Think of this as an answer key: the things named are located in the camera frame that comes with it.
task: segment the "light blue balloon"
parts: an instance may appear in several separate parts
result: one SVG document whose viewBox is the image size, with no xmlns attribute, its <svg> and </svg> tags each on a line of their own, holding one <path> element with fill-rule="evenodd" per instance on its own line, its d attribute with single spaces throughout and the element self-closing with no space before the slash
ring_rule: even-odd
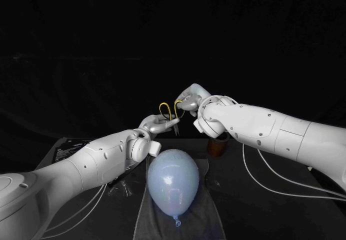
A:
<svg viewBox="0 0 346 240">
<path fill-rule="evenodd" d="M 199 189 L 199 168 L 185 151 L 169 149 L 155 158 L 147 171 L 147 189 L 156 205 L 179 227 L 179 215 L 186 212 Z"/>
</svg>

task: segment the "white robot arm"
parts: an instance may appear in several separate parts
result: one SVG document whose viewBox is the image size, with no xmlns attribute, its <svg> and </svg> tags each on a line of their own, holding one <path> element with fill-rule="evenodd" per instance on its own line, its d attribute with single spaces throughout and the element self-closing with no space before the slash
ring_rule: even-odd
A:
<svg viewBox="0 0 346 240">
<path fill-rule="evenodd" d="M 230 132 L 238 142 L 303 163 L 325 173 L 346 190 L 346 129 L 306 121 L 271 109 L 238 104 L 228 96 L 211 95 L 194 84 L 176 106 L 191 110 L 201 133 L 217 138 Z"/>
<path fill-rule="evenodd" d="M 162 144 L 152 139 L 179 121 L 150 115 L 137 129 L 94 140 L 51 166 L 0 175 L 0 240 L 39 240 L 64 204 L 110 183 L 147 154 L 159 155 Z"/>
</svg>

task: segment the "black table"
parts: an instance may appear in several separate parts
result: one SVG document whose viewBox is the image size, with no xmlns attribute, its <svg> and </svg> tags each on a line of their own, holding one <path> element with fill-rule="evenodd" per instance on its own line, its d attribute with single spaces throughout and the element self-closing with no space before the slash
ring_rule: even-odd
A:
<svg viewBox="0 0 346 240">
<path fill-rule="evenodd" d="M 339 240 L 346 236 L 346 217 L 331 199 L 303 198 L 280 195 L 266 190 L 251 178 L 243 158 L 243 144 L 230 140 L 222 157 L 214 158 L 207 152 L 208 139 L 155 139 L 162 151 L 181 149 L 194 158 L 208 158 L 209 171 L 205 177 L 222 220 L 228 239 L 315 239 Z M 38 168 L 52 163 L 52 151 Z M 269 169 L 257 149 L 244 147 L 246 160 L 253 176 L 270 189 L 299 195 L 328 196 L 328 193 L 284 181 Z M 320 187 L 307 167 L 271 153 L 263 156 L 273 169 L 289 179 Z M 88 218 L 54 240 L 132 240 L 146 186 L 146 163 L 123 179 L 133 195 L 111 195 L 110 188 Z M 51 226 L 62 222 L 90 202 L 98 188 L 78 195 L 61 208 Z M 67 230 L 87 215 L 93 204 L 65 225 L 48 232 L 54 235 Z"/>
</svg>

